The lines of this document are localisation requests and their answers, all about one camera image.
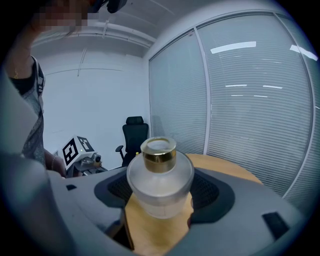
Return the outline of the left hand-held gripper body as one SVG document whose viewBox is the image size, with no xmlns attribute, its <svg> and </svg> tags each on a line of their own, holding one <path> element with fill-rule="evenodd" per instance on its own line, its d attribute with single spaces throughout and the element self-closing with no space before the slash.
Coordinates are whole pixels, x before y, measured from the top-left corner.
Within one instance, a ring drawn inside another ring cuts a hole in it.
<svg viewBox="0 0 320 256">
<path fill-rule="evenodd" d="M 88 139 L 73 136 L 61 149 L 66 176 L 79 177 L 106 172 L 102 156 L 93 149 Z"/>
</svg>

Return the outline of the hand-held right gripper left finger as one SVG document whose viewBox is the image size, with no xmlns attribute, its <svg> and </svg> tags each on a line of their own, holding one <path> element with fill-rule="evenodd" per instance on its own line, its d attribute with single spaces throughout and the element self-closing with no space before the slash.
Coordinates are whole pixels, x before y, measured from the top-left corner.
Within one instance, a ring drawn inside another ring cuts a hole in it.
<svg viewBox="0 0 320 256">
<path fill-rule="evenodd" d="M 116 180 L 124 176 L 125 168 L 91 174 L 88 176 L 62 178 L 49 172 L 49 181 L 57 209 L 70 235 L 73 252 L 68 256 L 131 256 L 133 252 L 111 237 L 125 224 L 123 208 L 113 206 L 113 195 L 103 185 L 108 203 L 95 195 L 95 187 L 104 180 Z"/>
</svg>

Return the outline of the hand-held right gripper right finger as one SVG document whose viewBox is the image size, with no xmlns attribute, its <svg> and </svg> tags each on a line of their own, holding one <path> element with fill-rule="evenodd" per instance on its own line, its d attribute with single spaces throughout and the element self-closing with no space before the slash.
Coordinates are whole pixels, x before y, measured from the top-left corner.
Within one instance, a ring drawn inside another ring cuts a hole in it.
<svg viewBox="0 0 320 256">
<path fill-rule="evenodd" d="M 193 213 L 172 256 L 278 256 L 306 219 L 266 186 L 197 168 Z"/>
</svg>

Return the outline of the small clear glass jar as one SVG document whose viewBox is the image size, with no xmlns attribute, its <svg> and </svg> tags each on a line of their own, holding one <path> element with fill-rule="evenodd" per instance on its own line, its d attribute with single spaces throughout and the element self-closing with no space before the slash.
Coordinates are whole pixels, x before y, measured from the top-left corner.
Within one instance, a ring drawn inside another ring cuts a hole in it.
<svg viewBox="0 0 320 256">
<path fill-rule="evenodd" d="M 195 175 L 192 161 L 169 137 L 151 137 L 129 163 L 127 182 L 141 207 L 152 217 L 170 219 L 187 200 Z"/>
</svg>

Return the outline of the person's left forearm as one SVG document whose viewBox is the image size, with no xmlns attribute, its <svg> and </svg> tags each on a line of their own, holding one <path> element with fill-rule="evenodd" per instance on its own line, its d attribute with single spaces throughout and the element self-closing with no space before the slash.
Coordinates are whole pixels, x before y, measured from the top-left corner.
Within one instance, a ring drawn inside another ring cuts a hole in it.
<svg viewBox="0 0 320 256">
<path fill-rule="evenodd" d="M 58 155 L 53 155 L 46 149 L 44 150 L 45 166 L 47 170 L 59 173 L 63 178 L 66 177 L 64 161 Z"/>
</svg>

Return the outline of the round wooden table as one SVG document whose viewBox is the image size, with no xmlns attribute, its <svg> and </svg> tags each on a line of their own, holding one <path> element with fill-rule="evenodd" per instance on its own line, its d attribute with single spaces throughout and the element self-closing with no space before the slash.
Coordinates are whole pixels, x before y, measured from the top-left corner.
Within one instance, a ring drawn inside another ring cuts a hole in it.
<svg viewBox="0 0 320 256">
<path fill-rule="evenodd" d="M 262 182 L 245 168 L 209 155 L 188 153 L 194 167 L 215 171 L 241 179 Z M 188 194 L 182 211 L 169 219 L 158 219 L 148 215 L 132 194 L 126 207 L 128 230 L 133 241 L 134 252 L 141 256 L 163 256 L 170 251 L 189 231 L 189 218 L 193 213 L 192 196 Z"/>
</svg>

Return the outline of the person's body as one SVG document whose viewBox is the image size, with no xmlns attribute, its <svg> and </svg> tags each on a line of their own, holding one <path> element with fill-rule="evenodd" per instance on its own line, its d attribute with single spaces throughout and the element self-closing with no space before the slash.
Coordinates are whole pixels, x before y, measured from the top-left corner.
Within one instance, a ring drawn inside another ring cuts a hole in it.
<svg viewBox="0 0 320 256">
<path fill-rule="evenodd" d="M 72 33 L 88 18 L 95 0 L 46 0 L 30 21 L 17 35 L 4 63 L 6 75 L 19 94 L 27 110 L 35 116 L 21 153 L 35 160 L 46 170 L 44 133 L 44 110 L 42 94 L 46 77 L 31 49 L 36 38 L 54 27 L 68 27 Z"/>
</svg>

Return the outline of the black office chair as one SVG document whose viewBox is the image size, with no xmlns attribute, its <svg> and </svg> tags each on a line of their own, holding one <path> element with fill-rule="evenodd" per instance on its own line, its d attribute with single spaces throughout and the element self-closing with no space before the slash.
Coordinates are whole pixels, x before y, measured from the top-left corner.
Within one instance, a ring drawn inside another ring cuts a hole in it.
<svg viewBox="0 0 320 256">
<path fill-rule="evenodd" d="M 115 152 L 120 153 L 122 158 L 122 167 L 127 167 L 136 156 L 136 152 L 141 153 L 141 145 L 147 139 L 149 125 L 144 123 L 142 116 L 129 116 L 126 124 L 122 126 L 125 138 L 125 154 L 123 154 L 123 145 L 119 145 Z"/>
</svg>

